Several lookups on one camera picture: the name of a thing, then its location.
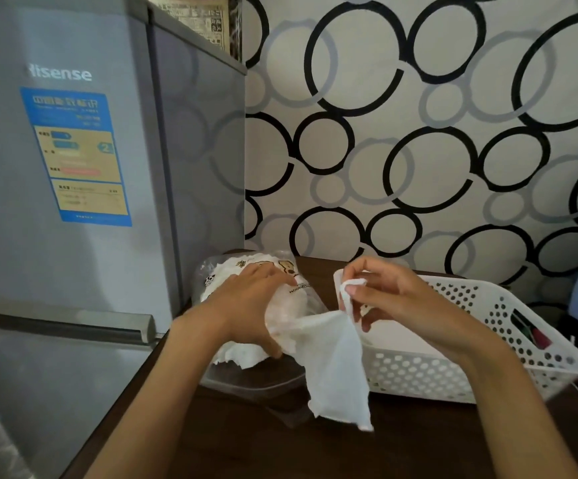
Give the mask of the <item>grey refrigerator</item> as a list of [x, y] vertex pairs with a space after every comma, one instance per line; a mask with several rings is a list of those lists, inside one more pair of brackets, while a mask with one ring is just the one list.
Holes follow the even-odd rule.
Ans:
[[[149, 0], [0, 0], [0, 425], [35, 479], [243, 245], [246, 73]], [[131, 227], [61, 220], [21, 87], [107, 96]]]

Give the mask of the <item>person's right forearm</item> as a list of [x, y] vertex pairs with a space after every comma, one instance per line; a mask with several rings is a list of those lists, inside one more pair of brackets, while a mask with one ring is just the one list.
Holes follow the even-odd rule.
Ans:
[[578, 463], [511, 348], [474, 322], [457, 332], [455, 353], [476, 399], [496, 479], [578, 479]]

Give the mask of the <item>person's right hand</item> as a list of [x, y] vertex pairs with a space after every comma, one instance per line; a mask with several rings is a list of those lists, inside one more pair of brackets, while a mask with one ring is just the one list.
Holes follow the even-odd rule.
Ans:
[[492, 331], [445, 299], [405, 267], [403, 310], [396, 322], [414, 332], [453, 362], [473, 359], [492, 344]]

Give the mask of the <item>blue energy label sticker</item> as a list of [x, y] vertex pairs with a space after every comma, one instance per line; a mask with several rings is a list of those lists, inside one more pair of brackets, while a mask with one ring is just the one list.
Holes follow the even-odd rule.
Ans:
[[107, 96], [33, 87], [20, 94], [61, 220], [131, 227]]

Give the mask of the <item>red packet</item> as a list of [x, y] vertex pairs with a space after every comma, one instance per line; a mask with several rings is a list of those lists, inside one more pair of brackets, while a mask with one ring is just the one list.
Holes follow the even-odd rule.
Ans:
[[533, 345], [543, 351], [552, 345], [552, 341], [539, 329], [530, 326], [529, 337]]

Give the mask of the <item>plastic-wrapped white tissue pack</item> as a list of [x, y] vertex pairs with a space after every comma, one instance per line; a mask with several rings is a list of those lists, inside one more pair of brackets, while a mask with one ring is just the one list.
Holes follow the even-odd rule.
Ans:
[[[265, 261], [273, 262], [298, 283], [291, 290], [296, 300], [291, 311], [306, 316], [328, 311], [317, 292], [300, 274], [296, 257], [286, 249], [271, 253], [237, 251], [207, 258], [197, 266], [191, 278], [192, 304], [204, 301], [229, 275], [238, 274], [252, 262]], [[305, 369], [289, 354], [275, 359], [260, 346], [229, 342], [221, 346], [213, 358], [201, 385], [261, 405], [291, 428], [314, 418], [308, 406], [310, 396]]]

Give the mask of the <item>person's left forearm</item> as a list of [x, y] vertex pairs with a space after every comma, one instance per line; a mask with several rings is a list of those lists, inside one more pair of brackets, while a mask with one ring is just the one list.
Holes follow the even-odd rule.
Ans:
[[84, 479], [165, 479], [201, 376], [229, 337], [223, 315], [177, 318], [141, 389]]

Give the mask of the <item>person's left hand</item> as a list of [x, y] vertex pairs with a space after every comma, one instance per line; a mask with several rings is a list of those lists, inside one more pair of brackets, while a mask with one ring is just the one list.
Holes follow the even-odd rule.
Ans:
[[228, 342], [254, 344], [279, 358], [283, 352], [267, 329], [265, 313], [278, 289], [295, 286], [294, 277], [272, 263], [250, 264], [177, 318], [175, 325], [183, 338], [205, 348], [209, 358]]

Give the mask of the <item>white tissue sheet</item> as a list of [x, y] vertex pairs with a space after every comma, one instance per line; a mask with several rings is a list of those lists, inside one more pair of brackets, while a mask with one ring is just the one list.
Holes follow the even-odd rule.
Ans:
[[282, 287], [267, 308], [267, 326], [283, 352], [305, 369], [308, 406], [313, 415], [373, 432], [369, 385], [362, 364], [363, 347], [355, 327], [351, 298], [345, 291], [347, 285], [365, 284], [366, 280], [340, 282], [337, 274], [334, 277], [343, 310], [301, 315], [290, 310], [297, 303], [291, 295], [295, 287]]

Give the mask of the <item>printed cardboard box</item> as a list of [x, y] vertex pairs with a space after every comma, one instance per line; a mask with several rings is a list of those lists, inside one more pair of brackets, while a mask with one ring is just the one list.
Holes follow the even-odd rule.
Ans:
[[243, 0], [149, 0], [242, 62]]

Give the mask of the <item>white perforated plastic basket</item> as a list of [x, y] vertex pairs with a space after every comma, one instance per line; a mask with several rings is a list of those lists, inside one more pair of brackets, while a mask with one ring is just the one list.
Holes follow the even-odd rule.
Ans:
[[[544, 400], [578, 379], [578, 348], [509, 290], [487, 281], [421, 275], [438, 294], [496, 333], [519, 358]], [[541, 351], [510, 320], [517, 309], [552, 345]], [[357, 322], [371, 392], [430, 400], [475, 403], [461, 368], [396, 321], [378, 321], [369, 332]]]

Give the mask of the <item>green packet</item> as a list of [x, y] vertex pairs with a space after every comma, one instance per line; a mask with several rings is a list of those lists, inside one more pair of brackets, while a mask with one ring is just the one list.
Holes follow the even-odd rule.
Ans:
[[535, 330], [535, 326], [529, 319], [520, 313], [519, 310], [513, 310], [510, 320], [519, 332], [526, 337], [526, 339], [532, 340], [534, 338], [533, 330]]

